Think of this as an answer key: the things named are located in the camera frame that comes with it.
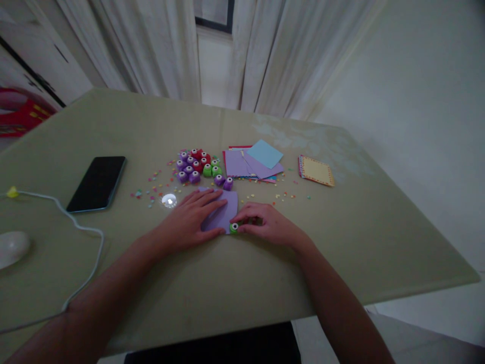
white mouse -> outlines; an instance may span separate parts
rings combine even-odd
[[[0,235],[0,269],[19,261],[30,248],[29,236],[24,232]]]

curtain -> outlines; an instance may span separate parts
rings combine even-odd
[[[236,0],[249,9],[245,1]],[[258,0],[252,21],[234,11],[234,44],[227,107],[305,120],[346,58],[371,9],[382,0]]]
[[[191,0],[57,0],[109,88],[201,101]]]

phone screen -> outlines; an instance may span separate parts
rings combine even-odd
[[[107,208],[125,162],[125,157],[94,158],[66,210],[81,212]]]

green tablecloth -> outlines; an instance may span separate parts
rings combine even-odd
[[[16,185],[56,196],[66,206],[94,157],[126,156],[112,206],[77,215],[80,224],[106,234],[102,271],[169,213],[158,204],[148,209],[145,194],[137,200],[130,193],[159,184],[165,193],[179,186],[170,181],[167,162],[180,149],[203,148],[222,157],[229,145],[261,138],[284,153],[286,176],[277,186],[236,179],[239,200],[254,194],[253,201],[276,202],[275,208],[310,235],[363,304],[479,280],[349,133],[337,127],[94,89],[0,155],[0,191]],[[330,164],[336,186],[299,178],[299,154]],[[148,182],[159,169],[156,182]],[[210,180],[203,178],[202,184],[209,186]],[[194,187],[180,189],[177,195],[183,197]],[[25,259],[0,270],[1,327],[58,312],[92,269],[99,238],[75,229],[50,201],[4,198],[0,216],[0,233],[22,230],[33,240]],[[107,353],[313,314],[292,252],[249,237],[224,236],[160,262],[140,287]],[[0,336],[0,361],[38,327]]]

yellow cable connector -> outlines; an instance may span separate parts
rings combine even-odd
[[[7,196],[10,198],[16,198],[19,195],[15,186],[10,187],[9,191],[7,192]]]

